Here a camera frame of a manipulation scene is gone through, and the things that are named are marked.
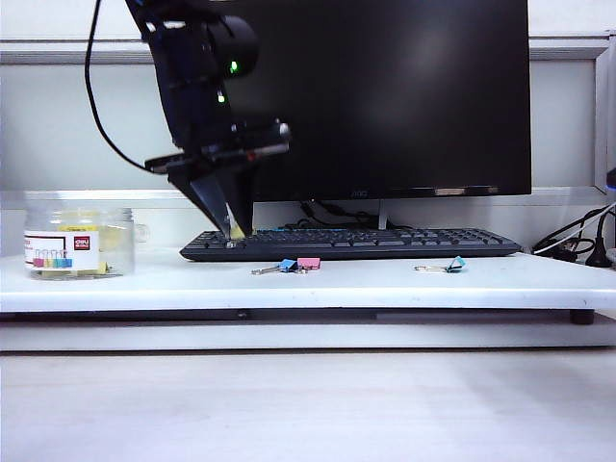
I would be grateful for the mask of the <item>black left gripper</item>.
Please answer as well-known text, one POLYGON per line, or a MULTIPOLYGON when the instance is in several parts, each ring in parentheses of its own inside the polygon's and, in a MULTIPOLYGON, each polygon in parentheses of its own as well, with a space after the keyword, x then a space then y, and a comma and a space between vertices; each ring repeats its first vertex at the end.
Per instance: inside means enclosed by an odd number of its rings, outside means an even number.
POLYGON ((187 151, 177 139, 172 140, 181 151, 145 161, 148 171, 167 174, 168 181, 214 224, 224 236, 229 236, 231 224, 227 204, 235 223, 245 235, 253 231, 254 184, 257 166, 252 164, 268 156, 289 151, 290 141, 264 141, 257 144, 213 144, 196 154, 187 151), (195 163, 207 171, 225 169, 221 174, 222 193, 216 177, 192 167, 177 167, 180 163, 195 163))

